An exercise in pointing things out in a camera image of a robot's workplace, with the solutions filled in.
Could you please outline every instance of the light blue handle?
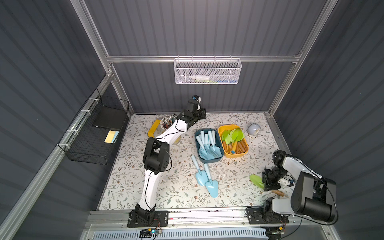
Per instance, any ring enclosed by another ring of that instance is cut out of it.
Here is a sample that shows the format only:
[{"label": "light blue handle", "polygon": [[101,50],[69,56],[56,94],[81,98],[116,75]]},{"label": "light blue handle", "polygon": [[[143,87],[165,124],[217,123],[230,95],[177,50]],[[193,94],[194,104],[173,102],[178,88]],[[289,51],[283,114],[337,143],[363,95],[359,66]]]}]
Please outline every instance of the light blue handle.
[{"label": "light blue handle", "polygon": [[211,131],[212,132],[212,137],[214,139],[214,144],[216,146],[216,132],[215,131]]},{"label": "light blue handle", "polygon": [[196,140],[197,140],[197,142],[200,144],[200,147],[202,147],[203,149],[205,149],[204,144],[203,144],[203,142],[201,141],[200,136],[196,136]]},{"label": "light blue handle", "polygon": [[208,132],[208,136],[209,136],[209,140],[211,141],[211,145],[215,146],[215,141],[214,141],[214,138],[212,136],[212,132],[211,131]]},{"label": "light blue handle", "polygon": [[199,167],[199,164],[198,164],[197,161],[196,161],[196,157],[195,157],[195,155],[192,155],[191,158],[192,158],[192,162],[195,164],[195,167],[196,167],[197,170],[200,172],[200,167]]},{"label": "light blue handle", "polygon": [[212,180],[211,173],[209,172],[209,168],[208,168],[207,163],[204,163],[204,169],[205,169],[205,172],[207,173],[208,180],[211,181]]},{"label": "light blue handle", "polygon": [[208,133],[204,134],[204,144],[208,144]]},{"label": "light blue handle", "polygon": [[204,143],[205,143],[204,131],[200,131],[200,137],[201,137],[201,141],[202,141],[203,144],[204,144]]}]

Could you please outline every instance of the white wire basket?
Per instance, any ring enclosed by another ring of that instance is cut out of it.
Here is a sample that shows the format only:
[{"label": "white wire basket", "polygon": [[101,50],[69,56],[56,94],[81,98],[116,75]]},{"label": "white wire basket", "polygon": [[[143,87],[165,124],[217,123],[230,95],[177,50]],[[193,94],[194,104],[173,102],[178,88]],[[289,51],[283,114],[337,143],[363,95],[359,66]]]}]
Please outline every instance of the white wire basket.
[{"label": "white wire basket", "polygon": [[241,61],[239,58],[175,58],[177,84],[237,84]]}]

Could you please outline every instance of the wire mesh basket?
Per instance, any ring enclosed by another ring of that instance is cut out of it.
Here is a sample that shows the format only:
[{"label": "wire mesh basket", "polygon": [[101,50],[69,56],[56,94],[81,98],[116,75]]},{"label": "wire mesh basket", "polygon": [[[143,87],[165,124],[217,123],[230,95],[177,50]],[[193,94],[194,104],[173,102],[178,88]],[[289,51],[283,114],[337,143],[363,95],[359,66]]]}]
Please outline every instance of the wire mesh basket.
[{"label": "wire mesh basket", "polygon": [[95,127],[93,123],[102,108],[113,108],[127,113],[128,103],[125,100],[99,96],[89,110],[85,112],[81,122],[72,131],[71,137],[66,144],[61,144],[61,149],[68,156],[69,160],[78,162],[89,162],[107,165],[115,160],[121,141],[124,137],[129,118],[126,116],[122,128],[114,143],[104,142],[109,129]]},{"label": "wire mesh basket", "polygon": [[241,61],[239,58],[175,58],[177,84],[237,84]]}]

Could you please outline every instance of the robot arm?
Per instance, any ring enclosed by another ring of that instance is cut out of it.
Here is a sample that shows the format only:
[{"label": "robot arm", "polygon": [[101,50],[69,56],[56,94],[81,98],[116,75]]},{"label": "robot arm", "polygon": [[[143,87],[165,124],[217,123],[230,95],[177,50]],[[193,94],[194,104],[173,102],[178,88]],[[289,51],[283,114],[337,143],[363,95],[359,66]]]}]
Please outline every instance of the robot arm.
[{"label": "robot arm", "polygon": [[333,221],[336,217],[336,183],[284,151],[275,151],[272,159],[275,167],[263,172],[264,190],[279,189],[281,179],[288,172],[296,180],[296,186],[290,199],[271,200],[271,210],[282,215],[306,215],[324,222]]},{"label": "robot arm", "polygon": [[129,213],[134,222],[149,226],[155,215],[156,192],[159,186],[160,176],[167,169],[170,159],[170,146],[184,132],[193,126],[198,120],[206,119],[205,108],[200,106],[201,98],[194,95],[188,101],[186,110],[182,111],[174,124],[163,134],[156,138],[150,137],[144,150],[143,163],[145,168],[145,181],[143,192],[135,209]]}]

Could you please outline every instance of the yellow sticky note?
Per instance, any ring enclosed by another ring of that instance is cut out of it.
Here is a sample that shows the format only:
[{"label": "yellow sticky note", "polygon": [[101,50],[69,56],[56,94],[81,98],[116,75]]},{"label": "yellow sticky note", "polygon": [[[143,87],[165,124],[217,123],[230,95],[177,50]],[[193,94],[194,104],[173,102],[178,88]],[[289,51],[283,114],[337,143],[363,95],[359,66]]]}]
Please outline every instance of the yellow sticky note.
[{"label": "yellow sticky note", "polygon": [[107,137],[105,138],[105,141],[104,141],[104,142],[106,142],[106,143],[112,143],[113,140],[114,140],[115,133],[116,133],[116,131],[109,131],[109,132],[108,132],[108,135],[107,135]]}]

